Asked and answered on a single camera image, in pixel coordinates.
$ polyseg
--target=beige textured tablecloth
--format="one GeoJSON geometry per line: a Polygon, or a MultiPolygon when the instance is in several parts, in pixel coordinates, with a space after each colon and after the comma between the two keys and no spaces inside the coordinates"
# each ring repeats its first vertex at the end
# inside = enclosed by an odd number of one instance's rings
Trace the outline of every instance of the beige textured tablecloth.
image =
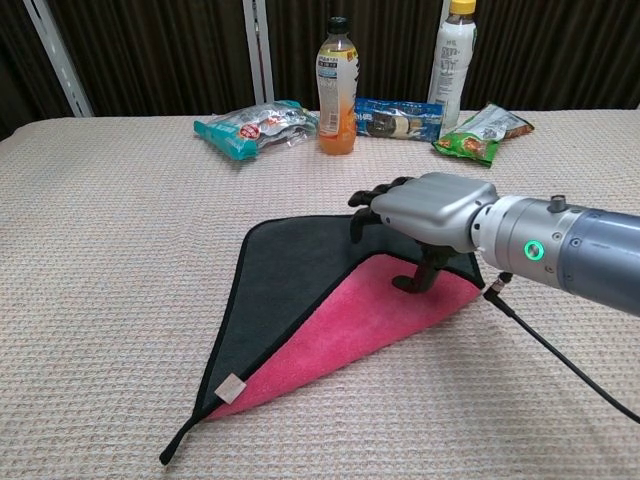
{"type": "MultiPolygon", "coordinates": [[[[640,213],[640,111],[521,114],[536,131],[491,169],[369,138],[240,165],[187,117],[17,131],[0,143],[0,477],[640,478],[640,426],[482,299],[158,461],[257,222],[347,213],[357,189],[434,170],[640,213]]],[[[640,411],[640,319],[523,279],[503,297],[640,411]]]]}

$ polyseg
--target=plastic wrapper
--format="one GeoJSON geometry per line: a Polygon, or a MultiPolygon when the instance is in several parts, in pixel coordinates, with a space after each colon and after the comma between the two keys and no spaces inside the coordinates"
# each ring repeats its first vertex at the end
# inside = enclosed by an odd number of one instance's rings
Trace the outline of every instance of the plastic wrapper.
{"type": "Polygon", "coordinates": [[[433,142],[440,153],[472,158],[491,166],[502,140],[534,130],[526,120],[490,103],[462,125],[433,142]]]}
{"type": "Polygon", "coordinates": [[[197,120],[193,123],[200,137],[233,160],[254,158],[273,145],[296,145],[315,137],[317,128],[317,117],[291,100],[255,105],[207,123],[197,120]]]}
{"type": "Polygon", "coordinates": [[[355,109],[358,135],[422,142],[440,136],[442,105],[356,98],[355,109]]]}

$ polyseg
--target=plastic bottle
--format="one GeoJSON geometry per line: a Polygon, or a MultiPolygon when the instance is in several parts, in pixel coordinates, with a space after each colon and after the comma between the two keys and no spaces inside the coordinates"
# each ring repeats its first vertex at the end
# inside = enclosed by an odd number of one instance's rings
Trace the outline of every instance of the plastic bottle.
{"type": "Polygon", "coordinates": [[[428,101],[443,106],[443,130],[458,123],[460,97],[476,41],[475,9],[476,0],[451,0],[449,17],[438,30],[428,101]]]}
{"type": "Polygon", "coordinates": [[[330,155],[353,150],[356,141],[355,99],[358,86],[358,52],[347,37],[344,17],[331,17],[329,37],[316,59],[316,79],[320,96],[320,148],[330,155]]]}

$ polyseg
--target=green snack bag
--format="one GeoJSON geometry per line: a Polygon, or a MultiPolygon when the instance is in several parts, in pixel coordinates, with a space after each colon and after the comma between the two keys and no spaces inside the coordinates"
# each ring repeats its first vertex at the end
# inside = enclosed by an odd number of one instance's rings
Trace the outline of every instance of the green snack bag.
{"type": "Polygon", "coordinates": [[[440,153],[473,158],[490,167],[500,141],[534,130],[526,120],[490,103],[462,125],[433,142],[440,153]]]}

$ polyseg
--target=yellow bottle cap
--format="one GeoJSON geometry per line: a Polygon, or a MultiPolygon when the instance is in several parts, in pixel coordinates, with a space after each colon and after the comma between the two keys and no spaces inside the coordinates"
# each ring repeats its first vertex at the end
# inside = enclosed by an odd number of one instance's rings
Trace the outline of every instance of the yellow bottle cap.
{"type": "Polygon", "coordinates": [[[476,11],[476,0],[451,0],[449,13],[469,15],[476,11]]]}

